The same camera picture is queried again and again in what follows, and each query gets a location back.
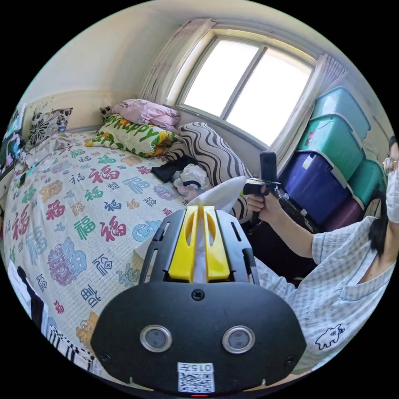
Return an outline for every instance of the round sensor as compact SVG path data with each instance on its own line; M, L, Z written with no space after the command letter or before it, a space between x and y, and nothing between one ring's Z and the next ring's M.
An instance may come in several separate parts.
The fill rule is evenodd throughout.
M229 328L223 336L222 345L227 352L241 354L249 351L255 343L253 331L243 325Z
M150 352L164 352L172 344L172 335L161 325L149 325L141 331L140 342Z

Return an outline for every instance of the patterned pillow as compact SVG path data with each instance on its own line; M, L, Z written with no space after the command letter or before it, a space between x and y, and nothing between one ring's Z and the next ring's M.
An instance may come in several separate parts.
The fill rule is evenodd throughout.
M42 113L33 111L28 141L36 146L53 134L63 132L67 128L73 108L55 109Z
M138 125L115 113L85 146L117 148L149 158L163 155L177 140L179 136L172 132L154 125Z
M100 107L101 119L105 123L110 115L112 115L112 107Z
M180 127L188 155L207 171L212 186L233 177L252 177L238 155L206 123L193 122ZM241 195L231 212L241 223L251 218L246 198Z
M181 158L183 155L189 155L189 154L190 153L188 151L187 146L180 141L176 141L171 145L171 147L165 153L165 158L168 161L174 161L178 158Z

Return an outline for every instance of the printed number label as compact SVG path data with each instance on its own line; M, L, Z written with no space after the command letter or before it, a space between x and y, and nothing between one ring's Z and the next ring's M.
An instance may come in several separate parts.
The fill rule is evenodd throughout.
M212 363L178 363L179 392L215 392L214 369Z

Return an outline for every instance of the pink pillow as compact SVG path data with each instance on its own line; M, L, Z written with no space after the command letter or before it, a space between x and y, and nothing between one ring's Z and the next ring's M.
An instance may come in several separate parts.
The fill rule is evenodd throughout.
M180 114L174 109L141 99L122 101L112 108L112 113L118 113L133 123L155 125L169 131L173 130L180 120Z

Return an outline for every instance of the zebra striped pillow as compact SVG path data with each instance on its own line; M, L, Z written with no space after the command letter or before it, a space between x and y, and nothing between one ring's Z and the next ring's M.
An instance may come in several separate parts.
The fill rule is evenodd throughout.
M181 138L188 149L187 155L196 159L206 170L213 187L233 177L252 177L238 155L206 123L188 123L180 126L179 129ZM184 149L176 147L174 154L178 154L178 151L184 151ZM231 213L240 223L251 218L244 196L239 197Z

